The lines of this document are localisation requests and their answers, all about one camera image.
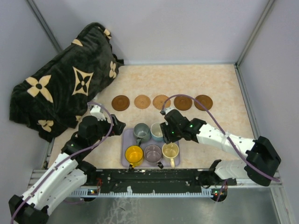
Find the woven coaster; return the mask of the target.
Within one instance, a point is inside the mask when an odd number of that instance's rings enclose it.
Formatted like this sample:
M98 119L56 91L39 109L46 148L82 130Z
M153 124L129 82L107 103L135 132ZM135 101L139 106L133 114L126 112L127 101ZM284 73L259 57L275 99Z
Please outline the woven coaster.
M168 99L169 97L166 95L157 95L154 99L153 99L153 106L158 109L161 110L165 101Z
M134 104L139 109L146 109L149 107L151 100L146 95L139 95L135 98Z

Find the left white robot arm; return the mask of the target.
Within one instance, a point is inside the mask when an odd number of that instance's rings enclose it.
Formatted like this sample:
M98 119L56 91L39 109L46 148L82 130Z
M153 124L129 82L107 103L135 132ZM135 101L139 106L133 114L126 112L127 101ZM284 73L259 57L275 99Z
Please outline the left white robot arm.
M120 136L126 124L112 114L108 119L86 116L50 168L21 196L9 200L11 223L45 224L55 208L74 190L97 180L96 167L84 158L109 136Z

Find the dark wooden coaster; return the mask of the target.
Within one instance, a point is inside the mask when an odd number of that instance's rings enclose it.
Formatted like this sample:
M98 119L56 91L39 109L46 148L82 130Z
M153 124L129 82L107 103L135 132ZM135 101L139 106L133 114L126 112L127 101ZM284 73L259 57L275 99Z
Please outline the dark wooden coaster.
M125 95L119 95L113 98L112 100L112 107L116 111L124 111L128 109L130 105L130 100Z
M185 96L177 96L174 99L174 105L178 110L187 111L192 106L192 100Z
M208 110L210 110L213 106L212 99L207 95L198 95L195 99L197 101L199 101L200 104L198 104L197 102L194 102L194 105L197 109L199 109L201 111L205 110L202 106L204 106Z

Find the light blue mug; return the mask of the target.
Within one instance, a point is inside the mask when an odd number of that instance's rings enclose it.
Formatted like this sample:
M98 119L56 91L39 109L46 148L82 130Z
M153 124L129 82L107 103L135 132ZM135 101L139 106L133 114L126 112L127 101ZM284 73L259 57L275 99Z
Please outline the light blue mug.
M156 122L151 125L150 132L151 132L151 137L154 141L164 142L164 136L159 122Z

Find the cream mug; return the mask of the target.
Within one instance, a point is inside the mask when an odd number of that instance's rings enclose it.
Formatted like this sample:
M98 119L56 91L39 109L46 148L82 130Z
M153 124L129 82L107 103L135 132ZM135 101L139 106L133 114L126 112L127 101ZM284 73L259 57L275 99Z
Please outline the cream mug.
M163 159L169 163L171 168L175 168L175 159L179 154L179 147L176 143L164 144L162 146Z

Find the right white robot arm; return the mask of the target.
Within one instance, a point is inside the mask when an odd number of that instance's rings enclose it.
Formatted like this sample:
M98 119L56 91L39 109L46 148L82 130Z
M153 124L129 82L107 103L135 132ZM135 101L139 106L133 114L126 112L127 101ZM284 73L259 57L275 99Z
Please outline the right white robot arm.
M161 111L165 122L160 127L167 144L184 139L216 147L237 156L237 160L220 161L209 172L209 181L215 185L222 181L248 177L258 185L268 187L274 177L281 158L270 140L259 136L256 140L223 132L203 120L188 120L178 110L171 107Z

